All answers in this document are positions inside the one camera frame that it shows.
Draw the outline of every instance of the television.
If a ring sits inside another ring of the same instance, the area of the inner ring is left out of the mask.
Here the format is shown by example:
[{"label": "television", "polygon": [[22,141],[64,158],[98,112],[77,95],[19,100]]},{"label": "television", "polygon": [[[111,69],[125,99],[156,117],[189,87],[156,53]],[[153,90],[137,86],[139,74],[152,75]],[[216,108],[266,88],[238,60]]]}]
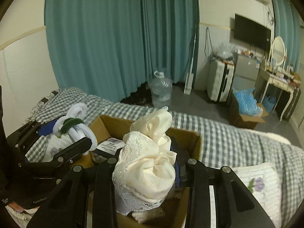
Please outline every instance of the television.
[{"label": "television", "polygon": [[271,30],[239,14],[235,14],[234,38],[269,51]]}]

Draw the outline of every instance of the screw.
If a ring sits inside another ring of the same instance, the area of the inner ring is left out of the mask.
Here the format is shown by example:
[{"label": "screw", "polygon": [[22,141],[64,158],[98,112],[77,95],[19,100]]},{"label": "screw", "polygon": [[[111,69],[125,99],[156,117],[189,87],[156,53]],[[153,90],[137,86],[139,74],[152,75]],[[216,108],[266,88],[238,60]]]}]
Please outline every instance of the screw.
[{"label": "screw", "polygon": [[117,161],[116,158],[109,158],[109,159],[108,159],[108,163],[109,163],[109,164],[115,164],[116,161]]},{"label": "screw", "polygon": [[224,166],[224,167],[223,167],[223,172],[225,172],[225,173],[229,173],[229,172],[231,172],[230,167],[228,167],[228,166]]},{"label": "screw", "polygon": [[189,164],[196,164],[197,161],[196,161],[196,159],[188,159],[188,163]]},{"label": "screw", "polygon": [[73,171],[75,172],[80,172],[81,171],[81,166],[80,165],[76,165],[73,167]]}]

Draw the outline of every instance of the teal curtain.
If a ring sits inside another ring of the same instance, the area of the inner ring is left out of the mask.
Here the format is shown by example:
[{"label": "teal curtain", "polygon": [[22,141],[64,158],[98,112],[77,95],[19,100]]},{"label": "teal curtain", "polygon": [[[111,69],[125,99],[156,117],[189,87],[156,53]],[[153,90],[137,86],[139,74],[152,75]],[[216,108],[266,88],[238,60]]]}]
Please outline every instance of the teal curtain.
[{"label": "teal curtain", "polygon": [[299,14],[289,0],[272,0],[275,11],[275,36],[282,37],[287,49],[285,66],[297,72],[300,61],[301,28]]},{"label": "teal curtain", "polygon": [[118,102],[155,70],[184,80],[198,13],[198,0],[46,0],[59,87]]},{"label": "teal curtain", "polygon": [[163,70],[174,83],[185,81],[199,23],[198,0],[141,0],[141,7],[147,74]]}]

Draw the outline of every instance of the refrigerator door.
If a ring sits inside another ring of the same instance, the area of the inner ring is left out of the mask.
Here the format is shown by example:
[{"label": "refrigerator door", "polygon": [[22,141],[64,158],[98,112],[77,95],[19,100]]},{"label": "refrigerator door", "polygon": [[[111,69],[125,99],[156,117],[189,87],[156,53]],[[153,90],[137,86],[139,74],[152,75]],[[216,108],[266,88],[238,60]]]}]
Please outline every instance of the refrigerator door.
[{"label": "refrigerator door", "polygon": [[232,87],[238,91],[254,88],[255,81],[249,80],[240,76],[235,76]]},{"label": "refrigerator door", "polygon": [[238,55],[235,76],[256,80],[260,65],[257,61],[243,55]]}]

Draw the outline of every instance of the checkered blanket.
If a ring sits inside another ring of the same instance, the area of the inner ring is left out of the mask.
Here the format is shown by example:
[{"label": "checkered blanket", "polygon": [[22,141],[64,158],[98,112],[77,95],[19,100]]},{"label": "checkered blanket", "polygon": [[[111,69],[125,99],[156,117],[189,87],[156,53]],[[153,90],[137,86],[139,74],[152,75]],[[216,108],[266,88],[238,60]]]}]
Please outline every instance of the checkered blanket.
[{"label": "checkered blanket", "polygon": [[[84,123],[89,125],[99,115],[136,120],[154,111],[153,108],[112,103],[77,88],[60,90],[33,115],[37,121],[50,121],[66,114],[71,105],[83,102],[88,106]],[[304,198],[304,151],[271,140],[268,137],[247,132],[198,116],[171,111],[172,127],[198,132],[202,137],[201,158],[206,166],[252,166],[263,162],[275,165],[282,184],[282,226],[296,212]],[[40,161],[45,153],[49,136],[41,137],[27,153],[30,162]]]}]

